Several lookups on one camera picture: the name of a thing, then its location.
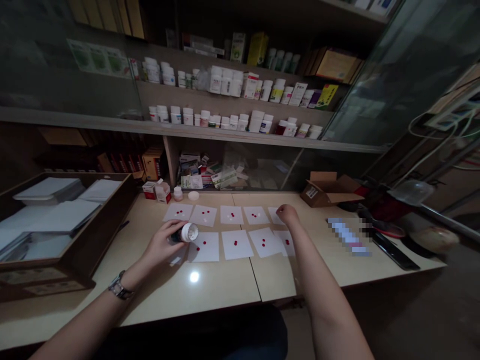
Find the open cardboard box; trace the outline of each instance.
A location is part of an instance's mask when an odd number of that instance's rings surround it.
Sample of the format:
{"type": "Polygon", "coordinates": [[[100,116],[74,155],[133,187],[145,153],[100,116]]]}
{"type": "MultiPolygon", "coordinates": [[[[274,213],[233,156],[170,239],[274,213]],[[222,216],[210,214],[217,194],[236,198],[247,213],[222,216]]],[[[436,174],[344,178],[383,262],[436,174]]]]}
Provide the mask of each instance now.
{"type": "Polygon", "coordinates": [[[347,175],[337,180],[335,171],[311,171],[310,180],[300,197],[311,208],[336,206],[338,203],[363,200],[354,193],[361,185],[347,175]]]}

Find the person's right hand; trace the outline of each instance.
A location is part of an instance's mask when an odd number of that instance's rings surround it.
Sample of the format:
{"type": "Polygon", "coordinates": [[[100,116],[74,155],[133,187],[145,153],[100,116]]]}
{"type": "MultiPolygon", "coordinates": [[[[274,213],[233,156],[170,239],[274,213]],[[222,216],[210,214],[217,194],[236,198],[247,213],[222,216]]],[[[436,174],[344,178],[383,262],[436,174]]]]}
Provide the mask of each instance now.
{"type": "Polygon", "coordinates": [[[292,205],[283,204],[277,210],[276,214],[286,225],[300,221],[297,210],[292,205]]]}

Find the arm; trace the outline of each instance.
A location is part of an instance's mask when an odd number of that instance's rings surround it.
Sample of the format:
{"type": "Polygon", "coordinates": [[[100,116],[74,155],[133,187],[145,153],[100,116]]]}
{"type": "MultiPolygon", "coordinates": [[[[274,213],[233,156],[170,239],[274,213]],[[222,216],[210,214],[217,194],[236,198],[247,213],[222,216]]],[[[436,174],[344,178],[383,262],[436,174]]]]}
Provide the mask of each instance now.
{"type": "Polygon", "coordinates": [[[277,215],[290,230],[318,359],[373,359],[354,312],[293,206],[277,215]]]}
{"type": "MultiPolygon", "coordinates": [[[[185,243],[170,245],[168,237],[187,221],[170,220],[156,232],[141,258],[128,268],[120,283],[136,291],[154,269],[185,243]]],[[[89,359],[103,342],[110,329],[125,311],[130,299],[122,300],[108,289],[62,327],[32,356],[32,360],[89,359]]]]}

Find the table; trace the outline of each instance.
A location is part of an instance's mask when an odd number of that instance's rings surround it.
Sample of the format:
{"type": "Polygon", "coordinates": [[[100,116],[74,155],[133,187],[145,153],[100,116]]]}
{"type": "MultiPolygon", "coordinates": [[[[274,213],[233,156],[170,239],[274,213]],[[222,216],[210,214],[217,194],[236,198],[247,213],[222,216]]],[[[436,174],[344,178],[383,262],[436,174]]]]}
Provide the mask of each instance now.
{"type": "MultiPolygon", "coordinates": [[[[328,228],[325,219],[352,218],[353,215],[337,207],[310,208],[298,194],[203,193],[198,201],[192,202],[185,196],[182,203],[218,208],[214,227],[199,226],[200,231],[206,232],[251,231],[268,226],[220,224],[221,205],[263,206],[267,214],[268,207],[293,205],[342,287],[409,274],[373,243],[369,245],[372,257],[351,256],[328,228]]],[[[140,257],[162,224],[168,206],[139,195],[127,216],[130,223],[117,234],[93,276],[96,281],[94,289],[0,303],[0,350],[49,339],[104,291],[121,270],[140,257]]],[[[349,225],[355,230],[359,222],[353,218],[349,225]]],[[[284,225],[270,226],[273,230],[287,229],[284,225]]],[[[400,241],[393,241],[422,271],[445,266],[438,259],[424,259],[405,248],[400,241]]],[[[166,264],[138,291],[120,326],[301,295],[294,257],[276,254],[259,258],[255,247],[252,248],[255,256],[250,259],[226,261],[220,240],[220,262],[166,264]],[[192,272],[199,274],[197,282],[190,281],[192,272]]]]}

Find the white paper square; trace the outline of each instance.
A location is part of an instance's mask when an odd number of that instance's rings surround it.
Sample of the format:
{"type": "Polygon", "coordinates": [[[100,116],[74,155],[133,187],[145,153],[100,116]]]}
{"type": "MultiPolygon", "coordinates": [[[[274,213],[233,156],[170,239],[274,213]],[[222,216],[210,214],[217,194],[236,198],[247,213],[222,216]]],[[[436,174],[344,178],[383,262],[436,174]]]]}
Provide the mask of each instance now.
{"type": "Polygon", "coordinates": [[[283,244],[283,249],[284,249],[284,251],[282,252],[283,256],[285,256],[285,257],[295,256],[294,240],[292,239],[292,234],[290,234],[290,231],[288,231],[288,230],[285,230],[285,231],[274,230],[273,234],[283,244]]]}
{"type": "Polygon", "coordinates": [[[243,225],[244,217],[241,206],[220,206],[220,223],[243,225]]]}
{"type": "Polygon", "coordinates": [[[193,209],[190,222],[192,224],[208,226],[213,228],[215,225],[215,217],[217,216],[217,208],[202,205],[196,205],[193,209]]]}
{"type": "Polygon", "coordinates": [[[249,231],[251,242],[255,245],[256,252],[261,258],[266,258],[274,254],[282,253],[285,249],[280,243],[279,238],[274,235],[269,227],[249,231]]]}
{"type": "Polygon", "coordinates": [[[225,251],[225,259],[241,259],[254,256],[249,237],[245,230],[222,231],[221,241],[225,251]]]}
{"type": "Polygon", "coordinates": [[[250,225],[270,224],[270,220],[261,206],[244,206],[243,211],[250,225]]]}
{"type": "Polygon", "coordinates": [[[163,217],[163,221],[177,219],[182,221],[188,221],[190,219],[190,215],[192,214],[193,208],[193,205],[173,203],[168,207],[168,210],[163,217]]]}
{"type": "Polygon", "coordinates": [[[278,207],[269,207],[268,208],[268,212],[270,213],[271,221],[274,224],[277,224],[277,225],[285,225],[285,223],[282,220],[280,220],[279,216],[277,215],[277,209],[278,209],[278,207]]]}
{"type": "Polygon", "coordinates": [[[219,233],[200,232],[196,240],[190,243],[188,261],[191,263],[219,262],[219,233]]]}

